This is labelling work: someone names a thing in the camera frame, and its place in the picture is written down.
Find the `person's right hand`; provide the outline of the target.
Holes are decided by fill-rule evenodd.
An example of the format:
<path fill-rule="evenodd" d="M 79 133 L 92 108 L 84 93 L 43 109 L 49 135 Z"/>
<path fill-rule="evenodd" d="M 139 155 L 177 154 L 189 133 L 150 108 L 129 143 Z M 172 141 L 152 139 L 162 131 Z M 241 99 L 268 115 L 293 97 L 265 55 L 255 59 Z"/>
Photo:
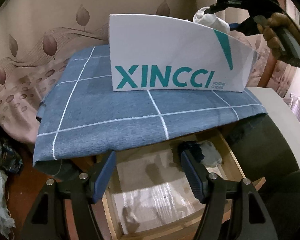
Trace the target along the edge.
<path fill-rule="evenodd" d="M 271 49 L 271 53 L 275 59 L 287 62 L 288 59 L 286 55 L 282 52 L 281 41 L 274 31 L 274 27 L 285 27 L 289 28 L 291 26 L 291 20 L 284 14 L 274 13 L 270 18 L 267 19 L 266 24 L 257 24 L 259 32 L 263 35 L 268 48 Z"/>

